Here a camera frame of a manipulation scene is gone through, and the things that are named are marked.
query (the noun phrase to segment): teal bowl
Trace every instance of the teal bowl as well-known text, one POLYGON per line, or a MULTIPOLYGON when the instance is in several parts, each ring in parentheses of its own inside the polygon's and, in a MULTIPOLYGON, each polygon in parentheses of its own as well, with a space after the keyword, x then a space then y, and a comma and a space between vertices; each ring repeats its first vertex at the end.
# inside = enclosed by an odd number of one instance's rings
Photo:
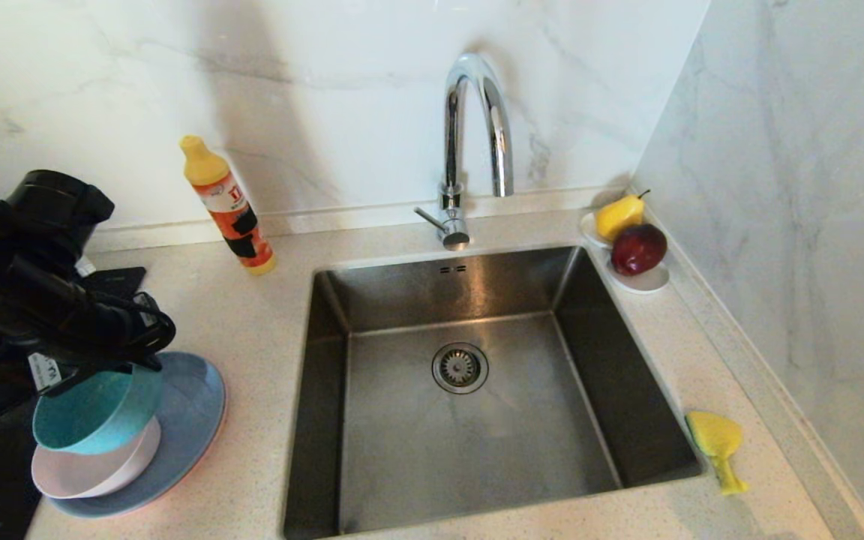
POLYGON ((161 397, 161 372, 140 366, 131 373, 101 371, 59 396, 39 397, 31 432, 49 450, 105 454, 145 428, 161 397))

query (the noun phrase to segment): marble wall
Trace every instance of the marble wall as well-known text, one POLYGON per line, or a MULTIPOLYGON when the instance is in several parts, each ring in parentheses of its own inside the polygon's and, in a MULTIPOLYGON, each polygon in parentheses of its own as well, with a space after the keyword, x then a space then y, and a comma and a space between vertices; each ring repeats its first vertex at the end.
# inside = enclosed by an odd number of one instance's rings
POLYGON ((864 2, 714 0, 634 187, 864 499, 864 2))
MULTIPOLYGON (((116 201, 111 227, 206 219, 177 146, 195 133, 258 212, 431 201, 467 50, 507 94, 518 192, 621 187, 707 4, 0 0, 0 197, 55 168, 116 201)), ((470 191, 489 194, 470 112, 470 191)))

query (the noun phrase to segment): stainless steel sink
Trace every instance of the stainless steel sink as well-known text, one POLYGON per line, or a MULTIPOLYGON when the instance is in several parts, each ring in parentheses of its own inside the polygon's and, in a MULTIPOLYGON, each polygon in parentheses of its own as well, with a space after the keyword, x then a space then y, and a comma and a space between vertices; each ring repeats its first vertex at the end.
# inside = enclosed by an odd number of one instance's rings
POLYGON ((582 248, 315 274, 286 538, 699 472, 582 248))

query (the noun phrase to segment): chrome faucet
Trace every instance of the chrome faucet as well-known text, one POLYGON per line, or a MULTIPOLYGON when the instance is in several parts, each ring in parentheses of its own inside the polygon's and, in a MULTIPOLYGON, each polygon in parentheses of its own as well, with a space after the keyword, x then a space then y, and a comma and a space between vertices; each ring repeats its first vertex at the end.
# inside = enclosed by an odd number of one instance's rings
POLYGON ((439 230, 439 240, 447 250, 458 251, 469 245, 469 230, 462 209, 462 182, 459 182, 459 149, 462 141, 460 114, 465 88, 470 83, 482 102, 486 127, 489 132, 491 164, 493 164, 493 195, 508 197, 514 192, 512 178, 512 135, 509 132, 509 114, 498 89, 497 77, 476 54, 461 55, 445 80, 445 180, 439 184, 439 218, 422 211, 415 213, 439 230))

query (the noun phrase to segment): yellow sponge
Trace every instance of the yellow sponge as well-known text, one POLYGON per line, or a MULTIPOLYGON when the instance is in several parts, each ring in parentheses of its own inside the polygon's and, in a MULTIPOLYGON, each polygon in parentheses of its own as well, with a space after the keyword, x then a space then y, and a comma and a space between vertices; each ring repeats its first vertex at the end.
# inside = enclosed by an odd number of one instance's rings
POLYGON ((695 444, 711 459, 715 467, 722 495, 748 491, 749 485, 735 478, 735 472, 729 464, 729 457, 735 454, 742 444, 742 427, 724 416, 700 410, 686 414, 685 420, 692 431, 695 444))

